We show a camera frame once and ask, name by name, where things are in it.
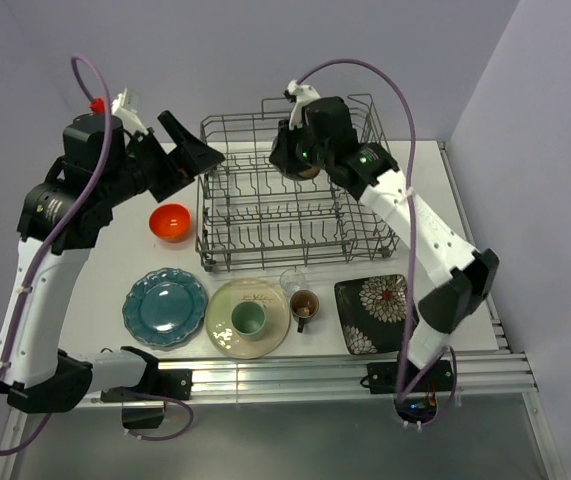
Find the orange bowl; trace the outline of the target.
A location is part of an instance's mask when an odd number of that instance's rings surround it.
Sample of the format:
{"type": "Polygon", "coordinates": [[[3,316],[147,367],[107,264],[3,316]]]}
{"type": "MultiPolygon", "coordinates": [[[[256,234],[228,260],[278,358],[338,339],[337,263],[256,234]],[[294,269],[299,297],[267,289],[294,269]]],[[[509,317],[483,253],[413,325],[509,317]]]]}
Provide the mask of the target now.
{"type": "Polygon", "coordinates": [[[165,242],[182,241],[190,231],[191,214],[183,205],[170,203],[157,207],[149,216],[151,233],[165,242]]]}

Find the black mug brown inside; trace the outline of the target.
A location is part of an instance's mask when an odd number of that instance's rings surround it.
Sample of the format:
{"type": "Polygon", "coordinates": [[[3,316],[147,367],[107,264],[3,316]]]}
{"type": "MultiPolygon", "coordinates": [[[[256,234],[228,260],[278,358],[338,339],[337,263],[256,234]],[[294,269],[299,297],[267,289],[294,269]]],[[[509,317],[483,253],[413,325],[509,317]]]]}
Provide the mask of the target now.
{"type": "Polygon", "coordinates": [[[318,313],[320,302],[314,292],[301,289],[291,296],[289,306],[297,321],[297,332],[302,333],[305,326],[318,313]]]}

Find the light green plastic cup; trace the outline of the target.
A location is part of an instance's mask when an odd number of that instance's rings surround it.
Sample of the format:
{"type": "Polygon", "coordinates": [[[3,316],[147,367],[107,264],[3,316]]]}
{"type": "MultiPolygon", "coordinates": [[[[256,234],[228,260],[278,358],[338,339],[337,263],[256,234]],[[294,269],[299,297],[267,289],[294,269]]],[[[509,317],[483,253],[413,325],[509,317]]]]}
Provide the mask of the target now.
{"type": "Polygon", "coordinates": [[[242,301],[231,313],[231,325],[242,338],[255,341],[262,334],[266,325],[266,311],[257,302],[242,301]]]}

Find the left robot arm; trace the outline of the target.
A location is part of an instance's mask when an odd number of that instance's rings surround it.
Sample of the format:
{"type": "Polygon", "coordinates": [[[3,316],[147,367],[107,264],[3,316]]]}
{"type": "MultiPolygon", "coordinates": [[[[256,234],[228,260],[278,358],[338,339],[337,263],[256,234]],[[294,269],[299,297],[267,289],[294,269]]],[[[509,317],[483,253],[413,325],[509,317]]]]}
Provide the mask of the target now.
{"type": "Polygon", "coordinates": [[[68,412],[96,391],[148,399],[159,389],[159,361],[140,349],[83,359],[59,347],[76,281],[114,209],[144,192],[162,202],[225,159],[171,112],[158,120],[175,143],[171,151],[152,130],[131,134],[114,115],[78,116],[63,130],[63,155],[25,197],[0,333],[0,394],[24,413],[68,412]]]}

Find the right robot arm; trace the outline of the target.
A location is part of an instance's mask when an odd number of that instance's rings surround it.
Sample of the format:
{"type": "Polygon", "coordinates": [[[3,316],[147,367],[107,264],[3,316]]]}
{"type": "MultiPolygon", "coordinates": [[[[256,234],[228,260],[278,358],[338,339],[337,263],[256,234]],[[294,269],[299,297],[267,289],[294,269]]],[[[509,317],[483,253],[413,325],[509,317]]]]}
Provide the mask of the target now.
{"type": "Polygon", "coordinates": [[[397,368],[403,386],[420,389],[431,379],[431,362],[451,334],[486,300],[499,258],[460,237],[414,193],[409,173],[383,145],[359,140],[342,98],[303,93],[289,99],[292,110],[279,123],[271,163],[294,181],[325,172],[409,247],[408,273],[421,266],[433,284],[420,300],[407,296],[419,322],[404,339],[405,360],[397,368]]]}

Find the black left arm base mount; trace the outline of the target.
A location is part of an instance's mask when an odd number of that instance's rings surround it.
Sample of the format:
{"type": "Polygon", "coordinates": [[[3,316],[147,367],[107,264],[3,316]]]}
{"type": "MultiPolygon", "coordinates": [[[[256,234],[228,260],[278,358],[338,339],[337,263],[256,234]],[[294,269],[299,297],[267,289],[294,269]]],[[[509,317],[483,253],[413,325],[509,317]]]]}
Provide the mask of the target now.
{"type": "Polygon", "coordinates": [[[121,424],[126,433],[145,441],[164,441],[186,433],[195,418],[194,411],[187,404],[192,389],[192,371],[179,369],[176,371],[159,370],[150,381],[134,387],[117,387],[100,393],[103,403],[135,403],[143,401],[160,402],[157,407],[123,407],[121,424]],[[168,407],[181,407],[186,413],[185,424],[175,433],[152,435],[152,430],[161,427],[166,419],[168,407]]]}

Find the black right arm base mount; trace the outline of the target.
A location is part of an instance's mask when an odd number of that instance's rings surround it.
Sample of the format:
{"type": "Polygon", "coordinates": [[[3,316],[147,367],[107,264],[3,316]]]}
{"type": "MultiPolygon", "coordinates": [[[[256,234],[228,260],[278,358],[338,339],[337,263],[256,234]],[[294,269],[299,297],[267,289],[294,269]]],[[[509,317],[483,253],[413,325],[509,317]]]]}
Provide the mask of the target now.
{"type": "Polygon", "coordinates": [[[359,384],[371,395],[392,395],[394,412],[402,426],[421,431],[454,400],[458,371],[456,364],[441,359],[414,386],[410,386],[418,373],[416,367],[408,365],[403,384],[399,387],[397,362],[370,362],[359,384]]]}

